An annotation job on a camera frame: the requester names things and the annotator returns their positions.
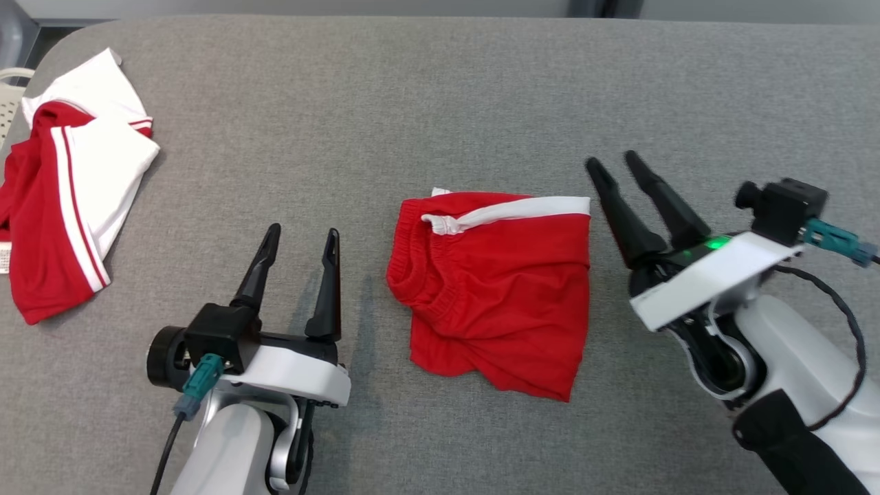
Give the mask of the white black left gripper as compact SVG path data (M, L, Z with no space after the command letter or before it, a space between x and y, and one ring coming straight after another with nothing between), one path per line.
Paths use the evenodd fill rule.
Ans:
M268 226L230 306L260 310L270 267L276 262L282 226ZM261 334L260 347L242 374L223 374L227 382L302 397L333 407L347 406L351 382L339 361L342 338L340 234L330 228L322 253L322 278L306 337Z

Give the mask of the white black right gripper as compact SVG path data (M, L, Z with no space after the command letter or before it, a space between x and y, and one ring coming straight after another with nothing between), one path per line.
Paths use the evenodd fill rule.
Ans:
M632 178L653 201L668 228L673 250L685 250L710 237L711 228L636 151L626 151L624 160ZM650 231L626 203L618 181L600 160L588 157L586 172L596 189L623 263L629 270L637 269L646 260L667 250L664 239ZM670 281L632 298L630 306L648 330L657 331L802 251L804 244L801 243L783 245L755 232L743 232L732 237L719 250L686 267Z

